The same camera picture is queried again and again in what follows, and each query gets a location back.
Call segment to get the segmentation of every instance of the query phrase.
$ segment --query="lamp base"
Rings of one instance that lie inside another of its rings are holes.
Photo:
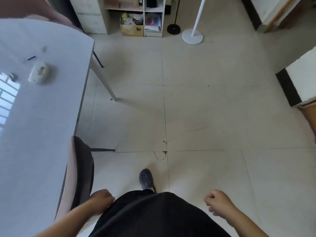
[[[182,39],[190,45],[198,45],[203,41],[203,36],[199,31],[195,31],[194,36],[192,36],[193,29],[185,30],[182,33]]]
[[[170,24],[167,27],[167,31],[171,35],[178,35],[181,32],[181,28],[177,24]]]

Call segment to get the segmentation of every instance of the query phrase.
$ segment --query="white table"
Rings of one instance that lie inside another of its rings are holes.
[[[18,76],[0,75],[0,236],[30,237],[54,222],[90,67],[115,100],[93,47],[70,27],[0,19],[0,73]],[[28,81],[38,60],[53,67],[43,85]]]

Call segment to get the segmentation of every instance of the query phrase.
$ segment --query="hand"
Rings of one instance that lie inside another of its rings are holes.
[[[220,216],[228,222],[230,217],[239,211],[223,191],[211,191],[204,199],[209,211],[214,216]]]
[[[101,215],[115,200],[111,193],[104,189],[94,192],[87,200],[93,215]]]

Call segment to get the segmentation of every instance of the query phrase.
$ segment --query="chair backrest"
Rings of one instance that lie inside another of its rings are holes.
[[[89,198],[93,184],[94,163],[90,151],[79,137],[73,136],[69,145],[68,163],[55,221]]]

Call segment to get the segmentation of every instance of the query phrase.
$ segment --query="dark slipper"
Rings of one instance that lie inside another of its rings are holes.
[[[156,187],[154,185],[153,175],[151,174],[149,169],[143,169],[140,172],[139,182],[140,182],[140,185],[142,186],[143,190],[152,187],[155,190],[155,193],[157,193]]]

